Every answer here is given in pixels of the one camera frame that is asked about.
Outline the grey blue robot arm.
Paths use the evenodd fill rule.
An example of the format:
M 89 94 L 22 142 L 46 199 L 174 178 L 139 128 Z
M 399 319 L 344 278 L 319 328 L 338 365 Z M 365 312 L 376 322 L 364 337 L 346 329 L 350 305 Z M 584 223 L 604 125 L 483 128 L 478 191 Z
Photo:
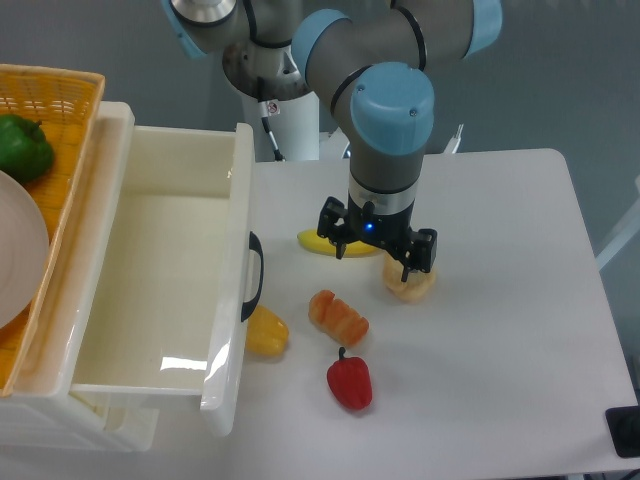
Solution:
M 391 1 L 368 22 L 329 7 L 310 12 L 300 1 L 166 1 L 163 10 L 190 57 L 247 45 L 259 101 L 287 84 L 328 108 L 351 151 L 348 199 L 327 199 L 317 227 L 338 255 L 361 241 L 386 251 L 403 274 L 431 271 L 437 234 L 410 225 L 434 125 L 428 71 L 495 42 L 500 2 Z M 277 55 L 290 74 L 256 73 Z

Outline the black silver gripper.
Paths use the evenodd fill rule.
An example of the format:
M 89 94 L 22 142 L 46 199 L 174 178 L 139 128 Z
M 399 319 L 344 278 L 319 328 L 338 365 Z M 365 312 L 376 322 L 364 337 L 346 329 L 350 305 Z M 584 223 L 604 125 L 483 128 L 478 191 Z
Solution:
M 418 181 L 404 190 L 383 193 L 363 186 L 349 175 L 348 205 L 328 197 L 321 208 L 317 235 L 335 248 L 342 259 L 348 244 L 360 241 L 387 251 L 402 265 L 401 282 L 415 272 L 430 273 L 436 252 L 438 232 L 411 229 L 411 218 Z

